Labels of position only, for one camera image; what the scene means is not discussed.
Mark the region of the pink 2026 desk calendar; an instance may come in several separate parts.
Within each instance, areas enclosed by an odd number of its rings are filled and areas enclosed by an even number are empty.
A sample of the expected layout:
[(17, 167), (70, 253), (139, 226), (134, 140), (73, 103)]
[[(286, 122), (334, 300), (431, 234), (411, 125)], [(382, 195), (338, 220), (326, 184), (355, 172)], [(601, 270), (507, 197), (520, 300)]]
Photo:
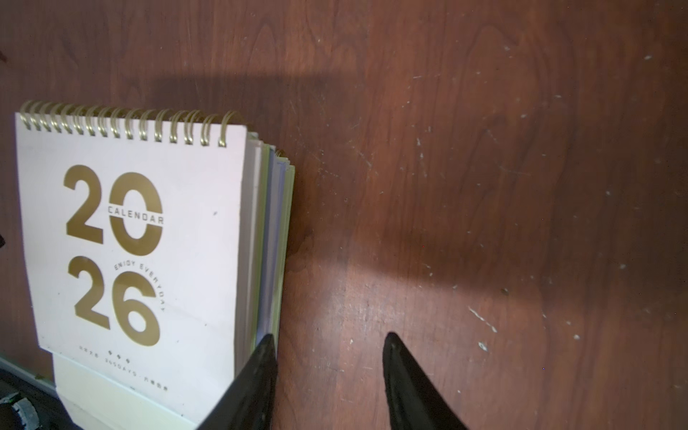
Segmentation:
[(253, 337), (266, 151), (233, 114), (29, 101), (16, 116), (39, 345), (82, 419), (115, 390), (197, 425)]

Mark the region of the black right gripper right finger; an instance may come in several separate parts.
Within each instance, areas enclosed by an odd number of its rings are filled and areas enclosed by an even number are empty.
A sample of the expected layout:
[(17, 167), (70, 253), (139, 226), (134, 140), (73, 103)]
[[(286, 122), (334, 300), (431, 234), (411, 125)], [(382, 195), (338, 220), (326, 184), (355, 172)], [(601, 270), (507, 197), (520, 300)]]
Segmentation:
[(468, 429), (393, 331), (383, 345), (383, 379), (392, 429)]

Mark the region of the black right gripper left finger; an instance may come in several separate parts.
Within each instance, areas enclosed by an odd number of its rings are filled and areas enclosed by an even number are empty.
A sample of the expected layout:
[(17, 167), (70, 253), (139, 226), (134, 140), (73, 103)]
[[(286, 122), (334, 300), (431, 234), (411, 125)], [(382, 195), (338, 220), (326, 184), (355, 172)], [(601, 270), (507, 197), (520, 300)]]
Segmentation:
[(275, 340), (268, 333), (198, 429), (271, 429), (277, 379)]

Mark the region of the green 2026 desk calendar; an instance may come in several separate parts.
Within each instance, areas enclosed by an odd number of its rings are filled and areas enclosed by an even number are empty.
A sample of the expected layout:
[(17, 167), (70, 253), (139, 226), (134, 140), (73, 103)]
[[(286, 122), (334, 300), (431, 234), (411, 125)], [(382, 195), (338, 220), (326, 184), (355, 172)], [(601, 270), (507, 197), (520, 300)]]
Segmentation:
[(281, 320), (281, 304), (283, 285), (285, 278), (286, 254), (288, 243), (288, 228), (290, 227), (290, 213), (293, 199), (293, 186), (295, 180), (295, 167), (285, 157), (278, 158), (278, 166), (281, 170), (281, 204), (279, 206), (279, 228), (277, 236), (277, 260), (275, 268), (275, 281), (272, 295), (272, 321), (271, 333), (274, 336), (275, 345), (279, 345), (279, 326)]

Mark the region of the purple 2026 calendar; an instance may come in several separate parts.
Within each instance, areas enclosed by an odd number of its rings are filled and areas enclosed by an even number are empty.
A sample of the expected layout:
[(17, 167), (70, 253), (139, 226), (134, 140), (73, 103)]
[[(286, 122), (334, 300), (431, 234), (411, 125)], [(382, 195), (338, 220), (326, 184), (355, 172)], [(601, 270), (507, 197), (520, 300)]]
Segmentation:
[(263, 274), (265, 275), (265, 281), (263, 283), (263, 295), (262, 295), (262, 305), (261, 305), (261, 320), (260, 320), (260, 331), (258, 340), (263, 338), (265, 334), (271, 332), (271, 321), (272, 321), (272, 295), (274, 289), (275, 281), (275, 268), (277, 260), (277, 236), (279, 228), (279, 216), (280, 216), (280, 188), (281, 188), (281, 170), (278, 166), (279, 156), (276, 154), (276, 150), (271, 146), (271, 161), (272, 161), (272, 182), (271, 182), (271, 194), (270, 194), (270, 210), (269, 210), (269, 223), (267, 224), (267, 244), (265, 247), (265, 257), (266, 261), (263, 264)]

